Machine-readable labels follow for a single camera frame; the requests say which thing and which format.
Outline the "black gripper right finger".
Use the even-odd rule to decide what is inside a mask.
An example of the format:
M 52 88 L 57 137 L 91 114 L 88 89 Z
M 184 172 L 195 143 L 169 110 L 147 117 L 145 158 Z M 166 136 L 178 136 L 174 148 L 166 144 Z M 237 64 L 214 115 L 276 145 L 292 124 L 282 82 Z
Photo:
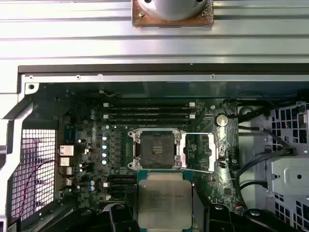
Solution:
M 237 215 L 225 205 L 211 203 L 201 191 L 193 191 L 193 216 L 201 232 L 296 232 L 266 210 L 249 209 Z

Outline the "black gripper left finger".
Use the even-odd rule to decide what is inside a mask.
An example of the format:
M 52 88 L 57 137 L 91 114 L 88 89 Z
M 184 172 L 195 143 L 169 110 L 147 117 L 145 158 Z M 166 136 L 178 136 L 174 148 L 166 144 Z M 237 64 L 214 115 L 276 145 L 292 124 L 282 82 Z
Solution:
M 99 209 L 79 208 L 55 224 L 56 232 L 138 232 L 139 225 L 125 203 L 104 203 Z

